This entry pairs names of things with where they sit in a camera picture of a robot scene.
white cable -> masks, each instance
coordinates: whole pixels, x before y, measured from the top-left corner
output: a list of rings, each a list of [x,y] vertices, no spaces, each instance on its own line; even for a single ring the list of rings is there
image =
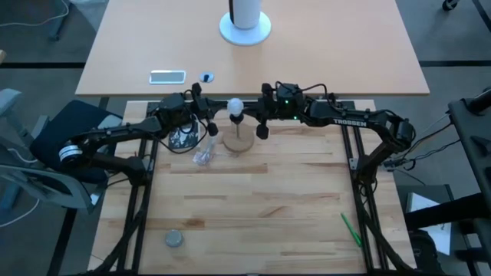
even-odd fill
[[[18,23],[18,22],[12,22],[12,23],[4,23],[4,24],[0,24],[0,28],[1,27],[8,27],[8,26],[27,26],[27,27],[38,27],[38,26],[41,26],[41,25],[44,25],[48,22],[50,22],[51,20],[55,20],[55,19],[58,19],[58,18],[62,18],[62,17],[65,17],[68,15],[68,13],[70,13],[70,9],[67,5],[67,3],[64,2],[64,0],[61,0],[61,2],[63,3],[64,7],[65,7],[65,12],[62,14],[62,15],[57,15],[57,16],[54,16],[52,18],[48,18],[46,20],[44,20],[43,22],[41,23]]]
[[[26,160],[24,159],[24,157],[21,156],[21,154],[14,148],[11,148],[11,149],[7,149],[8,151],[13,151],[15,154],[17,154],[17,157],[24,161],[24,163],[28,163],[28,164],[32,164],[32,163],[36,163],[38,160],[37,159],[34,159],[34,160]]]
[[[19,221],[19,220],[23,219],[23,218],[24,218],[26,215],[31,214],[31,213],[32,213],[32,211],[34,211],[34,210],[36,209],[36,207],[38,207],[39,202],[40,202],[40,200],[38,199],[38,201],[36,202],[36,204],[34,204],[34,207],[32,207],[32,209],[31,209],[31,210],[27,211],[27,212],[26,212],[24,215],[21,215],[21,216],[19,216],[18,218],[11,220],[10,222],[6,222],[6,223],[4,223],[4,224],[0,225],[0,228],[3,228],[3,227],[5,227],[5,226],[9,226],[10,224],[12,224],[12,223],[14,223],[14,222],[17,222],[17,221]]]

wood grain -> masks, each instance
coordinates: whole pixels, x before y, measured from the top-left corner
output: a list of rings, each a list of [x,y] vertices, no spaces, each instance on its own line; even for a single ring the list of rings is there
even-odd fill
[[[5,51],[3,51],[3,50],[0,50],[0,64],[2,64],[2,62],[6,56],[7,56],[7,53],[5,53]]]
[[[356,104],[358,109],[374,108],[372,100]],[[141,121],[146,106],[145,101],[129,102],[124,120]],[[228,131],[226,112],[217,114],[216,123]],[[257,124],[249,117],[244,123]],[[160,147],[140,273],[365,272],[361,249],[340,216],[343,212],[358,229],[340,127],[309,128],[293,120],[269,126],[269,139],[256,139],[242,155],[229,153],[219,142],[213,161],[204,167],[193,163],[195,151],[176,155]],[[362,136],[367,152],[380,142],[370,130],[362,130]],[[120,143],[117,155],[134,155],[138,145]],[[393,176],[379,172],[377,178],[375,198],[384,236],[414,266]],[[107,190],[94,256],[105,258],[120,238],[129,194],[127,182]],[[165,245],[170,229],[182,231],[180,248]],[[90,267],[98,262],[94,258]]]
[[[226,0],[110,1],[76,94],[158,96],[189,89],[204,71],[215,80],[203,93],[215,95],[256,95],[275,81],[325,83],[336,94],[429,93],[394,0],[264,0],[272,33],[251,47],[221,37],[228,9]],[[187,79],[149,85],[152,70],[185,70]]]

white paper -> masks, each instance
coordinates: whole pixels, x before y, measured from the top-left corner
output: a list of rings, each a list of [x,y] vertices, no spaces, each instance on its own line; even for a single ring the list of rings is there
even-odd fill
[[[409,208],[408,212],[413,212],[417,211],[420,209],[425,209],[428,207],[433,207],[436,205],[439,205],[439,203],[427,199],[421,195],[411,193],[410,202],[409,202]],[[428,232],[430,237],[433,239],[435,242],[435,245],[437,247],[438,252],[443,253],[445,255],[450,255],[450,232],[452,229],[452,225],[450,222],[444,223],[444,224],[439,224],[439,225],[433,225],[433,226],[428,226],[425,228],[422,228],[421,230],[424,230]]]

crumpled plastic wrapper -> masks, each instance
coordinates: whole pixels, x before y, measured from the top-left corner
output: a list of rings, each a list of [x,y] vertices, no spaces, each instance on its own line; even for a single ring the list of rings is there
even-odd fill
[[[208,143],[206,144],[206,147],[196,152],[196,154],[193,157],[194,163],[200,166],[206,166],[212,160],[214,155],[213,149],[215,149],[217,136],[210,137],[208,139]]]

metal bottle cap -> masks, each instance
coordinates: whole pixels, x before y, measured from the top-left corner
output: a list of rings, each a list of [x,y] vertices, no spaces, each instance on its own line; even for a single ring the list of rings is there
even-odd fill
[[[181,234],[181,232],[179,232],[178,230],[173,229],[167,232],[166,234],[167,246],[171,248],[177,248],[180,247],[183,242],[184,242],[183,234]]]

